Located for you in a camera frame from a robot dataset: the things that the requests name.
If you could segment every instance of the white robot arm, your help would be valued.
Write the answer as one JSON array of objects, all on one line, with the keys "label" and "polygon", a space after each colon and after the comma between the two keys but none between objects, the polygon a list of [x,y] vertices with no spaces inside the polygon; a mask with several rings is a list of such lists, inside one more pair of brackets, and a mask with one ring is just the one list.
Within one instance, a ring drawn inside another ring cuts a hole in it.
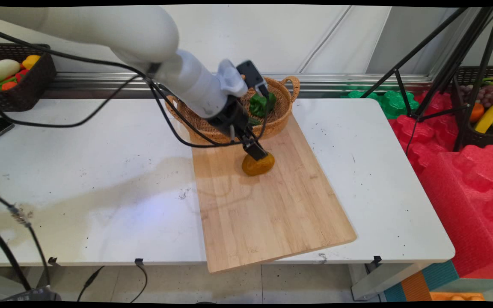
[{"label": "white robot arm", "polygon": [[[253,137],[248,114],[237,98],[249,86],[259,93],[267,91],[258,70],[250,61],[238,70],[225,59],[214,76],[192,54],[178,49],[178,28],[159,6],[0,6],[0,19],[62,39],[108,46],[119,59],[142,72],[157,68],[151,72],[153,79],[200,117],[227,135],[243,140]],[[267,155],[258,142],[243,148],[256,160]]]}]

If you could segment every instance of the dark basket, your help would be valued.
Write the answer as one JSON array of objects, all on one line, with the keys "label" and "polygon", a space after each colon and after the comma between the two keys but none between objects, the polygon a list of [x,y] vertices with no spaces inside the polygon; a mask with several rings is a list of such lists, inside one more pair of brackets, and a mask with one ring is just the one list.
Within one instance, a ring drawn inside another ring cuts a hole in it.
[{"label": "dark basket", "polygon": [[[50,48],[46,44],[36,44]],[[0,43],[0,60],[12,59],[22,63],[29,55],[41,55],[32,69],[13,88],[0,91],[0,108],[2,111],[26,111],[32,109],[45,88],[56,76],[53,58],[30,47],[17,44]]]},{"label": "dark basket", "polygon": [[[478,66],[463,66],[458,69],[456,76],[452,80],[452,89],[450,98],[452,99],[452,106],[454,108],[463,105],[463,99],[460,96],[460,86],[467,86],[473,84],[477,78],[479,67]],[[485,77],[493,77],[493,66],[488,66],[484,74]],[[458,127],[463,123],[463,117],[471,117],[467,113],[456,113],[456,122]],[[465,133],[463,134],[463,140],[461,142],[463,146],[468,144],[476,145],[480,148],[492,144],[493,145],[493,127],[491,126],[486,134],[481,134],[475,131],[471,123],[467,123]]]}]

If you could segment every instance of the orange round object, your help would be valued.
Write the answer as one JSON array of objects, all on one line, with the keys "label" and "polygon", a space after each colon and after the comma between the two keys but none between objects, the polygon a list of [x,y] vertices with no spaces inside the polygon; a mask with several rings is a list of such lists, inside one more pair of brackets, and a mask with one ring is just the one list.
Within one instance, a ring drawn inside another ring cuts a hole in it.
[{"label": "orange round object", "polygon": [[469,117],[469,122],[475,123],[479,121],[484,114],[484,106],[481,103],[475,103],[473,111],[471,112],[471,117]]},{"label": "orange round object", "polygon": [[254,177],[254,175],[260,175],[268,172],[275,164],[275,158],[273,155],[268,152],[267,156],[262,158],[261,160],[256,161],[252,156],[247,154],[243,159],[243,164],[241,168],[244,173]]},{"label": "orange round object", "polygon": [[12,89],[16,85],[17,83],[13,81],[5,82],[4,84],[1,85],[1,90],[4,91],[4,90]]}]

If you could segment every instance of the table leg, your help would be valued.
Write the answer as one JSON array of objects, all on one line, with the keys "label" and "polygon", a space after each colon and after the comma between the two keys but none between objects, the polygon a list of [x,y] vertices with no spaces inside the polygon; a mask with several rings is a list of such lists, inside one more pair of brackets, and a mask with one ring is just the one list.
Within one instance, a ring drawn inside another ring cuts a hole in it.
[{"label": "table leg", "polygon": [[370,300],[403,279],[421,271],[432,263],[383,263],[370,274],[362,275],[364,264],[350,264],[354,300]]}]

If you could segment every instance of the bamboo cutting board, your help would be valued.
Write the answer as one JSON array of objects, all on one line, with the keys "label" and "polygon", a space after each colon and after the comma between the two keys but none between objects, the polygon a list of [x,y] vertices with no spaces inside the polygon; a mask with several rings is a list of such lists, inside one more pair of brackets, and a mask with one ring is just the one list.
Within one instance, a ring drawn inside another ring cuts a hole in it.
[{"label": "bamboo cutting board", "polygon": [[210,273],[356,239],[294,116],[260,143],[275,165],[256,177],[241,170],[240,145],[192,148]]}]

